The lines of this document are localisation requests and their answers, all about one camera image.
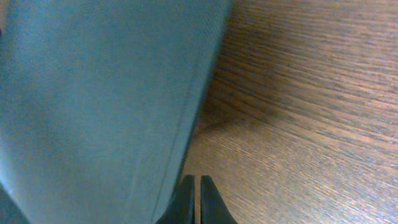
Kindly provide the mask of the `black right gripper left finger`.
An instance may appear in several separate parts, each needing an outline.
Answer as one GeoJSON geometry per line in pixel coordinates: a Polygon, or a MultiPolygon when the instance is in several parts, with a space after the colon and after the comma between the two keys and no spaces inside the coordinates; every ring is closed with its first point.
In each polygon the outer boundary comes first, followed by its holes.
{"type": "Polygon", "coordinates": [[[195,178],[186,175],[175,189],[169,205],[156,224],[194,224],[195,178]]]}

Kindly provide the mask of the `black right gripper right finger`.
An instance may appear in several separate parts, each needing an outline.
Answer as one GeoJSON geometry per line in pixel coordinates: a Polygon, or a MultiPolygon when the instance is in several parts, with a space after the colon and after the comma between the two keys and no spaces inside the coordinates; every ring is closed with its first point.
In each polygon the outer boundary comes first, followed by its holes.
{"type": "Polygon", "coordinates": [[[238,224],[209,175],[201,176],[200,195],[201,224],[238,224]]]}

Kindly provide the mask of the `black box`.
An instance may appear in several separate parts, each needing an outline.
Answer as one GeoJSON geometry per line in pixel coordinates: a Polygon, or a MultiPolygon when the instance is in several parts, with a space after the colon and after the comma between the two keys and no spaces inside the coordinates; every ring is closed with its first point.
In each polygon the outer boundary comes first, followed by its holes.
{"type": "Polygon", "coordinates": [[[175,196],[231,1],[11,1],[1,192],[29,223],[155,223],[175,196]]]}

